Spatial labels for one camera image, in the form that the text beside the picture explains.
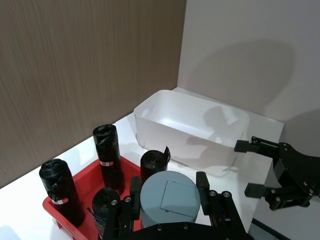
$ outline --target white wall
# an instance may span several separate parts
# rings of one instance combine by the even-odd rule
[[[320,1],[188,0],[178,87],[285,123],[281,140],[320,156]],[[272,174],[268,184],[275,184]],[[255,218],[318,239],[319,199]]]

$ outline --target white plastic bin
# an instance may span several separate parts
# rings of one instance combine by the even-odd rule
[[[221,176],[233,164],[237,140],[246,139],[249,115],[194,96],[160,90],[134,109],[138,143],[169,147],[171,158]]]

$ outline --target screw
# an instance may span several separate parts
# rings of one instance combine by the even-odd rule
[[[156,228],[159,232],[161,232],[163,229],[164,229],[164,227],[162,226],[162,225],[159,225],[159,226],[157,226],[157,228]]]

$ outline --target white table surface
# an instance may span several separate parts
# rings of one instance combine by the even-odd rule
[[[176,88],[176,92],[195,97],[216,100]],[[250,117],[248,135],[278,142],[284,124],[258,114],[248,112]],[[136,124],[133,113],[115,123],[118,132],[120,153],[131,162],[140,165],[141,156],[147,151],[136,140]],[[208,176],[210,188],[218,192],[230,191],[246,231],[249,230],[258,199],[247,198],[244,190],[248,182],[264,184],[271,158],[255,153],[240,153],[234,170],[223,177]],[[65,160],[72,175],[78,173],[98,158],[93,137],[90,137],[57,156]],[[0,240],[70,240],[71,237],[59,229],[53,218],[43,209],[43,200],[48,196],[39,177],[39,169],[29,172],[0,189]],[[196,170],[173,160],[168,170],[185,174],[196,180]],[[200,209],[197,223],[210,224],[209,218]]]

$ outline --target red tray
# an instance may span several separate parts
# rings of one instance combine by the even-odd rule
[[[121,195],[123,197],[129,195],[131,178],[140,176],[140,167],[121,157],[121,168],[124,173],[125,189]],[[94,161],[89,166],[73,176],[76,191],[79,195],[83,211],[85,213],[84,222],[79,226],[73,226],[64,216],[62,216],[53,206],[51,199],[47,197],[43,201],[43,208],[56,220],[59,228],[64,228],[72,235],[74,240],[97,240],[98,230],[96,228],[94,218],[88,212],[87,208],[92,209],[92,199],[94,195],[104,187],[99,160]],[[141,221],[134,221],[134,230],[141,228]]]

